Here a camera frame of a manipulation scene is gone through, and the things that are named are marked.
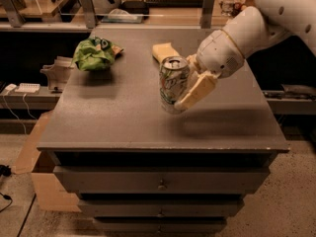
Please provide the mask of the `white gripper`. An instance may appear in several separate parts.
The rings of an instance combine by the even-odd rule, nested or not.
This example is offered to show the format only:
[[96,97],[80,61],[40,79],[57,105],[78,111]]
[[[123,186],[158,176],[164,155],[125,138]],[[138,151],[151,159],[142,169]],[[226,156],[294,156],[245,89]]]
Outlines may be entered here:
[[232,38],[223,30],[212,32],[197,49],[197,55],[187,57],[190,68],[189,84],[175,103],[184,111],[194,106],[215,89],[217,78],[227,78],[244,65],[244,56]]

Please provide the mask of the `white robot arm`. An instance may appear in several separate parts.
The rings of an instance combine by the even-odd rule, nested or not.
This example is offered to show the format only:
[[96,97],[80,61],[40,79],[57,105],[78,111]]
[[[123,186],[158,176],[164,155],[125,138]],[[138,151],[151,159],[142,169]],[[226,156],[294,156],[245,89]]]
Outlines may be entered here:
[[254,0],[222,29],[212,32],[190,57],[193,77],[175,108],[187,110],[214,90],[255,52],[299,37],[316,54],[316,0]]

